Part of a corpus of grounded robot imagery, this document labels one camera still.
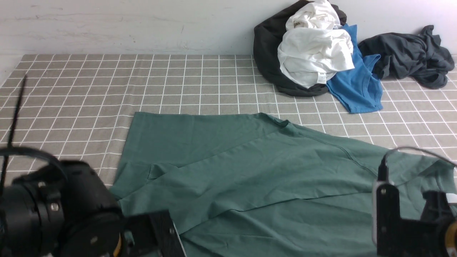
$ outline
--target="screw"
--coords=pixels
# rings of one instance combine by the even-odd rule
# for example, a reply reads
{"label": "screw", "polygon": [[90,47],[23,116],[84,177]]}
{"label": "screw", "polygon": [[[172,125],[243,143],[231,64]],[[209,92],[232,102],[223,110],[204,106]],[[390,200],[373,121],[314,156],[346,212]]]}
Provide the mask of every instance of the screw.
{"label": "screw", "polygon": [[97,242],[97,240],[98,240],[98,237],[96,237],[96,236],[92,237],[92,239],[90,240],[90,244],[91,245],[95,244]]}
{"label": "screw", "polygon": [[50,207],[51,207],[51,211],[58,211],[58,204],[57,203],[52,203]]}

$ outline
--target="black antenna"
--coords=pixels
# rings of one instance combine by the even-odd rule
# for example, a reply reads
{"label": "black antenna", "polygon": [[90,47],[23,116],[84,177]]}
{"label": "black antenna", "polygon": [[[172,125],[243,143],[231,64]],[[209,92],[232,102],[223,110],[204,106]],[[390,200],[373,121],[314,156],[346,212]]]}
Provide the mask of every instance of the black antenna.
{"label": "black antenna", "polygon": [[[14,138],[14,131],[16,130],[17,120],[19,118],[19,110],[22,104],[22,96],[24,95],[24,88],[26,86],[27,75],[24,76],[22,79],[21,88],[19,89],[19,96],[16,102],[16,109],[14,110],[13,122],[11,124],[10,134],[8,135],[8,143],[7,148],[13,147],[13,138]],[[0,197],[3,195],[3,189],[5,188],[5,178],[6,178],[6,168],[8,167],[8,160],[9,155],[3,156],[3,166],[1,169],[1,179],[0,179]]]}

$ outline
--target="black cable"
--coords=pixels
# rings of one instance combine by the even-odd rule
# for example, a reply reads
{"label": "black cable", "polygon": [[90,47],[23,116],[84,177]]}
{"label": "black cable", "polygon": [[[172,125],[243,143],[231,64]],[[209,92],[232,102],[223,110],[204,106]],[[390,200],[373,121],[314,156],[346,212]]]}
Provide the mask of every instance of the black cable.
{"label": "black cable", "polygon": [[416,150],[416,151],[420,151],[420,152],[423,152],[423,153],[427,153],[431,156],[434,156],[442,161],[445,161],[447,163],[450,163],[452,165],[454,165],[454,167],[457,166],[457,163],[449,160],[448,158],[445,158],[439,154],[436,154],[434,152],[431,152],[431,151],[428,151],[428,150],[425,150],[425,149],[421,149],[421,148],[417,148],[417,147],[413,147],[413,146],[400,146],[400,147],[397,147],[397,148],[394,148],[394,149],[391,149],[389,151],[386,152],[386,154],[384,154],[384,157],[383,157],[383,160],[381,161],[381,164],[379,165],[379,168],[378,168],[378,172],[377,172],[377,180],[378,181],[386,181],[388,182],[389,181],[389,168],[387,167],[387,158],[389,157],[389,155],[391,155],[392,153],[398,151],[398,150],[404,150],[404,149],[410,149],[410,150]]}
{"label": "black cable", "polygon": [[[16,130],[17,120],[19,118],[19,110],[22,104],[22,97],[24,95],[24,88],[26,86],[27,75],[24,76],[22,79],[22,84],[19,89],[19,96],[16,102],[16,108],[14,109],[14,116],[13,122],[11,123],[10,133],[8,135],[8,143],[6,145],[7,148],[13,147],[13,138],[14,138],[14,131]],[[3,165],[1,169],[1,178],[0,178],[0,197],[3,195],[3,189],[5,188],[5,180],[6,180],[6,168],[8,167],[9,162],[9,155],[3,155]]]}
{"label": "black cable", "polygon": [[58,171],[62,174],[62,178],[65,181],[68,181],[67,174],[64,171],[64,166],[61,161],[59,161],[55,156],[45,151],[41,151],[38,149],[25,147],[25,146],[15,146],[15,147],[3,147],[0,148],[0,155],[21,155],[21,156],[28,156],[32,158],[41,159],[50,165],[53,165],[58,169]]}

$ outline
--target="blue t-shirt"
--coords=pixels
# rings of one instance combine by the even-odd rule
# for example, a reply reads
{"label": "blue t-shirt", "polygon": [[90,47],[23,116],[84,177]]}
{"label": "blue t-shirt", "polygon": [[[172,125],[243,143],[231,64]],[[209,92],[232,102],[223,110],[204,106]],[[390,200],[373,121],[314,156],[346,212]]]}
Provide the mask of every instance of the blue t-shirt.
{"label": "blue t-shirt", "polygon": [[343,26],[351,36],[354,46],[352,62],[354,69],[336,73],[327,81],[327,87],[343,104],[349,113],[375,112],[383,108],[381,96],[383,88],[381,81],[372,73],[375,63],[381,57],[379,54],[362,57],[357,47],[357,25]]}

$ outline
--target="black clothing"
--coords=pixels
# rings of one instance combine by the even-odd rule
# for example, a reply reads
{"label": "black clothing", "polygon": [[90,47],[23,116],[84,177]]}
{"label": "black clothing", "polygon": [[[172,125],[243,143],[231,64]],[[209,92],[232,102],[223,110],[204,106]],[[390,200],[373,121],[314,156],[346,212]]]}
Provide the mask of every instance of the black clothing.
{"label": "black clothing", "polygon": [[441,47],[439,35],[432,35],[433,25],[425,26],[419,35],[386,33],[363,40],[363,56],[380,54],[373,73],[380,79],[411,76],[425,87],[437,89],[447,83],[446,74],[454,69],[449,51]]}
{"label": "black clothing", "polygon": [[[324,84],[316,84],[307,89],[287,78],[279,68],[278,46],[286,33],[286,22],[308,3],[310,2],[300,0],[254,28],[254,60],[260,73],[275,84],[280,92],[290,96],[320,96],[329,91]],[[345,25],[346,14],[340,11],[338,6],[332,6],[340,18],[341,25]]]}

